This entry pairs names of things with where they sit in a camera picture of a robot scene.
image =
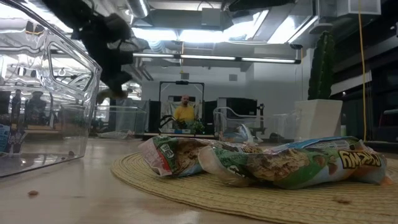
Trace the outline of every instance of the white planter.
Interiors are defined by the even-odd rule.
[[[295,140],[340,135],[341,100],[307,100],[295,102],[300,115]]]

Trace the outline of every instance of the potted cactus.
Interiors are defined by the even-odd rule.
[[[340,133],[343,102],[329,100],[333,84],[335,42],[329,32],[320,36],[315,47],[308,88],[308,100],[295,102],[300,121],[296,139],[336,136]]]

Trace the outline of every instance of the chip bag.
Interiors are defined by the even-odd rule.
[[[386,158],[354,137],[294,142],[262,153],[205,147],[198,160],[205,171],[241,187],[268,182],[284,189],[300,189],[348,178],[373,184],[392,183],[386,175]]]
[[[258,147],[209,139],[155,136],[138,146],[144,160],[160,176],[185,177],[201,172],[199,150],[213,146],[230,152],[261,152]]]

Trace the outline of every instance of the yellow shirt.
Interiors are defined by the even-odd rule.
[[[177,121],[193,121],[195,119],[195,112],[192,106],[178,106],[174,112],[174,118]]]

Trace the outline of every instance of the crumb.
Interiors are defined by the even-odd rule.
[[[342,204],[350,204],[351,200],[347,197],[342,197],[342,196],[334,196],[333,201],[337,203],[342,203]]]
[[[29,197],[35,197],[35,196],[37,196],[39,194],[39,192],[36,191],[36,190],[31,190],[27,194],[29,195]]]

